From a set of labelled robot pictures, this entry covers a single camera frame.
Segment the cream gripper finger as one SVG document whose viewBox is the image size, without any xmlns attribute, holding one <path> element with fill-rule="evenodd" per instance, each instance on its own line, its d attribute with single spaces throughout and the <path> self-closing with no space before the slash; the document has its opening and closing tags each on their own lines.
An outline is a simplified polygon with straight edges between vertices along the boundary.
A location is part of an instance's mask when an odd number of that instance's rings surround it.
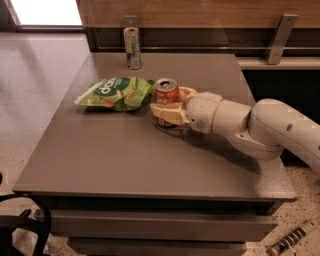
<svg viewBox="0 0 320 256">
<path fill-rule="evenodd" d="M 197 91 L 189 87 L 179 87 L 179 101 L 186 104 L 193 96 L 197 94 Z"/>
<path fill-rule="evenodd" d="M 152 114 L 161 120 L 174 125 L 189 124 L 188 114 L 181 102 L 169 103 L 166 105 L 151 103 Z"/>
</svg>

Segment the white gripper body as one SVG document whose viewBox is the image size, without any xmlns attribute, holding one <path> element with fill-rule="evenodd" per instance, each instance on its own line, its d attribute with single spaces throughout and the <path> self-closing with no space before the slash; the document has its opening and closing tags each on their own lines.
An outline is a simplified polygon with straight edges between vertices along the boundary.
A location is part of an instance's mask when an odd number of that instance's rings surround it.
<svg viewBox="0 0 320 256">
<path fill-rule="evenodd" d="M 200 133 L 211 133 L 215 113 L 222 101 L 221 95 L 209 92 L 202 92 L 193 96 L 186 104 L 190 127 Z"/>
</svg>

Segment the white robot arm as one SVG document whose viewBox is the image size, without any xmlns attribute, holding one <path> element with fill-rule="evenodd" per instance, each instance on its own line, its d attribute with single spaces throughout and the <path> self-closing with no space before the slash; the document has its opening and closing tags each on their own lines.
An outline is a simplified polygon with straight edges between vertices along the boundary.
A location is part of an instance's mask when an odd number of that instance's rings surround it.
<svg viewBox="0 0 320 256">
<path fill-rule="evenodd" d="M 320 173 L 320 125 L 281 101 L 263 99 L 249 106 L 182 87 L 178 102 L 150 107 L 157 118 L 218 134 L 256 159 L 273 160 L 288 150 Z"/>
</svg>

